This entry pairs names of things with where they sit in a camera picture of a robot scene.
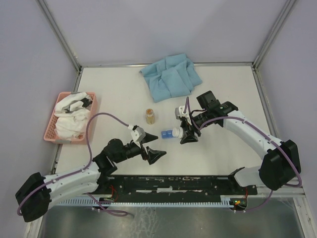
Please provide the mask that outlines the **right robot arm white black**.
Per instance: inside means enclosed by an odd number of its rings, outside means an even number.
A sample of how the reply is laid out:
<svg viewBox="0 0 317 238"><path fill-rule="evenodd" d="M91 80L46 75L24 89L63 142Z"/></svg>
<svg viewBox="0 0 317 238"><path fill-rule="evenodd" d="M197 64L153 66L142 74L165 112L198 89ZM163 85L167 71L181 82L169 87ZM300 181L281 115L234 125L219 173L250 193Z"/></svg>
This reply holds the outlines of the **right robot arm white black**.
<svg viewBox="0 0 317 238"><path fill-rule="evenodd" d="M233 103L221 103L212 91L198 96L197 101L201 109L196 110L196 116L188 99L185 105L175 109L175 117L181 124L173 130L173 136L180 138L181 144L197 142L204 128L217 124L243 140L262 161L260 166L241 167L232 173L233 178L227 182L231 193L238 194L247 186L261 184L273 191L283 186L301 187L301 165L295 142L283 141L266 133L248 120Z"/></svg>

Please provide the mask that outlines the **blue weekly pill organizer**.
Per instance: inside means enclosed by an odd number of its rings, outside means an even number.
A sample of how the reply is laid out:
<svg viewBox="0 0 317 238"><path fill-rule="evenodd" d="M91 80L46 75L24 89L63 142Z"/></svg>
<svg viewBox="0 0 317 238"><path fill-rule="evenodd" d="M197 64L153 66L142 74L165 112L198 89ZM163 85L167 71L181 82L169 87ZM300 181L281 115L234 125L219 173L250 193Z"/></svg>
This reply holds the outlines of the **blue weekly pill organizer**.
<svg viewBox="0 0 317 238"><path fill-rule="evenodd" d="M164 130L161 132L162 139L173 138L173 130Z"/></svg>

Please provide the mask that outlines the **white cap dark pill bottle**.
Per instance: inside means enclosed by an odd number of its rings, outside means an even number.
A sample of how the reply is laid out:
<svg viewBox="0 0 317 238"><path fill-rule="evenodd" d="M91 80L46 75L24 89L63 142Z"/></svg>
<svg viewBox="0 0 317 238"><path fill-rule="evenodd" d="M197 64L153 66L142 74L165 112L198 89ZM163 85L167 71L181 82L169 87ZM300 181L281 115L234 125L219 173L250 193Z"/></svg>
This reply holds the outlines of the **white cap dark pill bottle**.
<svg viewBox="0 0 317 238"><path fill-rule="evenodd" d="M175 127L172 129L172 136L181 139L184 135L184 129L181 127Z"/></svg>

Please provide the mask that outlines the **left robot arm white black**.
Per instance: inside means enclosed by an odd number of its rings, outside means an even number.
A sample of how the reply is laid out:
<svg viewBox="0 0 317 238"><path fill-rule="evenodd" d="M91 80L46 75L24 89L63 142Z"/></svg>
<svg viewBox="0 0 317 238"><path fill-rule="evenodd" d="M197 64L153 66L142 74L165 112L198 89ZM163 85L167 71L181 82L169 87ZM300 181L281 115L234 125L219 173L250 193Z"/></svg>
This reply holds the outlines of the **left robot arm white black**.
<svg viewBox="0 0 317 238"><path fill-rule="evenodd" d="M145 143L157 139L157 136L146 133L140 142L123 144L120 139L115 138L86 166L68 173L43 176L37 172L30 175L15 194L17 214L28 223L42 217L50 208L64 200L95 191L107 192L108 177L117 170L118 163L141 156L152 165L167 154L165 151L144 146Z"/></svg>

